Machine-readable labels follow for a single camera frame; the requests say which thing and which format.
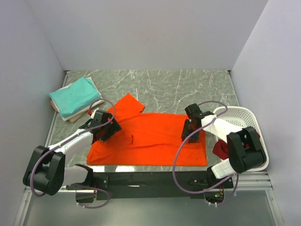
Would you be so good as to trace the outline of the orange t-shirt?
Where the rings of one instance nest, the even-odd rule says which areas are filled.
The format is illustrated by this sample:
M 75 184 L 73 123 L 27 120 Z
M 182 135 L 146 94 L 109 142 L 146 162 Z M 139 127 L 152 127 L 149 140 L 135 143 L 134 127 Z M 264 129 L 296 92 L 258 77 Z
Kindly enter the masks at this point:
M 182 143 L 186 115 L 145 113 L 144 105 L 126 94 L 109 112 L 122 130 L 105 142 L 92 144 L 88 165 L 206 166 L 206 135 L 196 143 Z

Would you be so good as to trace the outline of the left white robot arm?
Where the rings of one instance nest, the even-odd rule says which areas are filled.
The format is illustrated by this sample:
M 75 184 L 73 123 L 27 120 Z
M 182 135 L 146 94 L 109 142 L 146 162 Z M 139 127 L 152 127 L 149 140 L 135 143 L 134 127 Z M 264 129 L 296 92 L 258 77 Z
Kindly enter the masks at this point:
M 107 141 L 121 129 L 113 114 L 96 110 L 94 116 L 66 139 L 49 147 L 40 145 L 33 150 L 23 184 L 33 191 L 40 191 L 39 197 L 54 195 L 62 186 L 74 183 L 83 189 L 91 188 L 93 170 L 81 164 L 68 168 L 65 166 L 67 158 L 96 141 Z

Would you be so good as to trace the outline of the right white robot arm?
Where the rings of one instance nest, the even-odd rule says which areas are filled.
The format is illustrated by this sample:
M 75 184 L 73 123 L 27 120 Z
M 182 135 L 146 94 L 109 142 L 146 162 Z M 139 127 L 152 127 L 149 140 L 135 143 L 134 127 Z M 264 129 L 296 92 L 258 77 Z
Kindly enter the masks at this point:
M 226 159 L 209 168 L 211 173 L 206 182 L 210 187 L 217 188 L 226 176 L 260 170 L 268 163 L 268 154 L 257 127 L 242 127 L 221 118 L 230 109 L 226 105 L 219 112 L 203 112 L 199 106 L 191 104 L 185 108 L 188 119 L 184 123 L 180 147 L 186 142 L 198 141 L 200 131 L 211 133 L 226 144 Z

